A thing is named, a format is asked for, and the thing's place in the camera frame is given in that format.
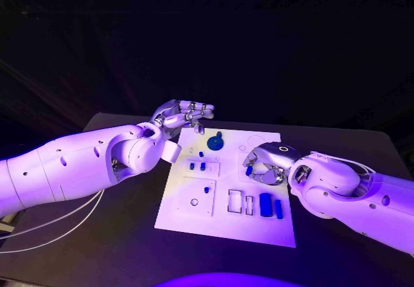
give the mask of dark table surface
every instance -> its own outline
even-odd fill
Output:
[[[96,114],[85,131],[147,121]],[[278,132],[302,154],[311,150],[354,160],[409,179],[386,134],[366,130],[203,121],[216,129]],[[320,219],[289,196],[295,248],[154,229],[170,164],[106,189],[79,228],[47,246],[0,255],[0,277],[44,286],[152,286],[196,273],[233,272],[305,286],[412,286],[414,258],[357,234],[336,219]],[[30,208],[15,231],[62,216],[90,197]],[[27,248],[62,235],[92,204],[69,218],[8,239],[1,251]]]

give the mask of robotic arm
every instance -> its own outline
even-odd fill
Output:
[[[203,134],[199,118],[213,106],[170,100],[151,121],[64,136],[0,161],[0,217],[33,205],[76,199],[148,172],[160,158],[174,163],[181,147],[168,139],[181,127]]]
[[[347,164],[364,171],[357,173]],[[255,163],[268,171],[253,174]],[[376,173],[364,165],[311,152],[301,156],[279,142],[264,143],[249,153],[246,175],[269,185],[287,178],[289,192],[307,211],[336,218],[357,233],[414,254],[414,182]]]

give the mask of white board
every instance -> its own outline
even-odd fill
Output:
[[[207,139],[217,131],[222,132],[223,148],[212,151]],[[183,149],[170,167],[155,228],[295,247],[287,183],[276,187],[259,184],[246,177],[240,165],[252,148],[264,142],[279,142],[279,134],[204,129],[200,136],[191,129],[181,130],[178,145]],[[259,193],[271,194],[272,217],[261,216]],[[282,219],[275,217],[276,199],[281,200]]]

